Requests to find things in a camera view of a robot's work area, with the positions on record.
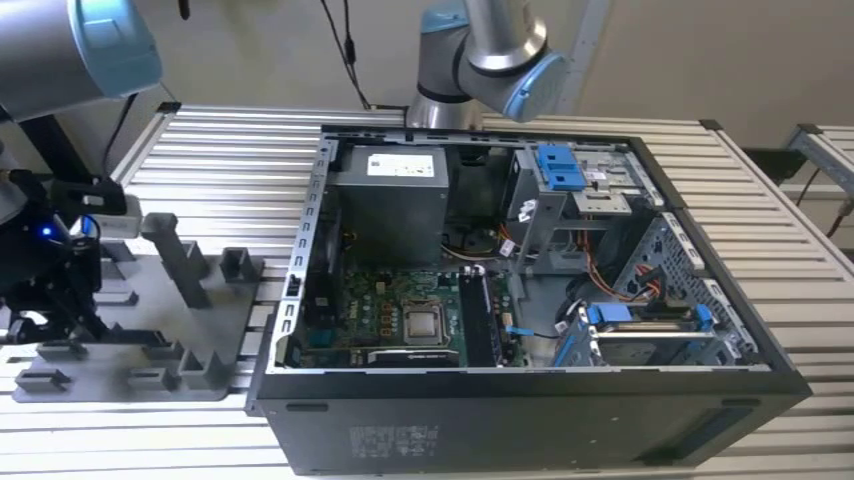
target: white wall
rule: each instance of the white wall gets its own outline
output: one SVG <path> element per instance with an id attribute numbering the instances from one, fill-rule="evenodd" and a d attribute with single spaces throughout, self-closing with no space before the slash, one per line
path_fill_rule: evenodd
<path id="1" fill-rule="evenodd" d="M 372 103 L 405 105 L 415 93 L 420 13 L 436 0 L 352 0 L 356 69 Z M 174 0 L 137 0 L 157 40 L 164 83 L 184 103 L 302 108 L 360 108 L 317 0 L 192 0 L 184 22 Z M 328 0 L 342 39 L 342 3 Z M 549 45 L 568 52 L 583 1 L 533 0 Z M 113 165 L 160 101 L 144 94 L 116 142 Z M 120 102 L 61 116 L 74 144 L 100 158 Z"/>
<path id="2" fill-rule="evenodd" d="M 854 2 L 612 0 L 580 115 L 716 119 L 744 146 L 854 125 Z"/>

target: aluminum profile table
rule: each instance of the aluminum profile table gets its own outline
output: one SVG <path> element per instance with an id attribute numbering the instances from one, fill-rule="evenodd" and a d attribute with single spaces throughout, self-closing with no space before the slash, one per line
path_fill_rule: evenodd
<path id="1" fill-rule="evenodd" d="M 800 150 L 848 197 L 854 197 L 854 127 L 800 124 L 787 148 Z"/>
<path id="2" fill-rule="evenodd" d="M 145 212 L 177 214 L 180 234 L 204 251 L 246 246 L 266 258 L 240 375 L 218 403 L 22 405 L 9 393 L 32 348 L 0 350 L 0 473 L 34 474 L 26 479 L 290 478 L 265 420 L 246 417 L 241 408 L 260 329 L 280 296 L 321 124 L 388 126 L 401 118 L 192 106 L 156 115 L 118 180 Z M 727 135 L 696 121 L 577 117 L 519 125 L 489 116 L 485 129 L 643 138 L 814 396 L 695 470 L 465 478 L 854 478 L 854 267 Z M 132 248 L 148 246 L 132 242 Z"/>

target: motherboard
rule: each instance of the motherboard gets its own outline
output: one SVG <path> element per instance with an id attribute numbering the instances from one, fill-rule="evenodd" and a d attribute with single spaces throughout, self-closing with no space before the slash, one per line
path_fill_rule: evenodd
<path id="1" fill-rule="evenodd" d="M 456 272 L 349 271 L 344 274 L 341 318 L 333 328 L 308 328 L 306 368 L 372 367 L 375 362 L 404 358 L 403 352 L 436 355 L 453 366 L 473 366 L 468 348 L 495 345 L 495 365 L 523 366 L 521 345 L 501 326 L 512 322 L 512 304 L 503 273 L 487 278 L 488 305 L 460 298 Z M 465 317 L 471 303 L 477 313 Z M 480 322 L 483 329 L 471 328 Z M 465 338 L 465 332 L 491 332 L 489 338 Z"/>

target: blue drive bracket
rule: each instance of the blue drive bracket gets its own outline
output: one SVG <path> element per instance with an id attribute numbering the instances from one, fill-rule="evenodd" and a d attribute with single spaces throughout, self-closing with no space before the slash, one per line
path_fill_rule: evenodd
<path id="1" fill-rule="evenodd" d="M 593 303 L 587 308 L 587 320 L 591 325 L 601 323 L 631 322 L 633 317 L 621 303 Z"/>
<path id="2" fill-rule="evenodd" d="M 584 190 L 587 179 L 569 147 L 540 143 L 536 146 L 536 163 L 549 189 L 565 192 Z"/>

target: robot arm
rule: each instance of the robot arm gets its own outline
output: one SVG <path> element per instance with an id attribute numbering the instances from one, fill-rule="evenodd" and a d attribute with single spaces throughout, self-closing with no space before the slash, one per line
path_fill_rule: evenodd
<path id="1" fill-rule="evenodd" d="M 0 123 L 22 122 L 157 84 L 160 59 L 132 0 L 0 0 Z M 108 178 L 54 180 L 49 192 L 0 144 L 0 305 L 12 311 L 0 343 L 60 340 L 76 332 L 121 341 L 94 312 L 97 237 L 72 236 L 60 220 L 121 215 Z M 46 323 L 21 316 L 41 314 Z"/>
<path id="2" fill-rule="evenodd" d="M 0 0 L 0 122 L 154 86 L 161 66 L 132 0 Z"/>
<path id="3" fill-rule="evenodd" d="M 565 76 L 545 24 L 520 0 L 453 0 L 421 16 L 416 128 L 480 128 L 476 101 L 517 122 L 548 107 Z"/>

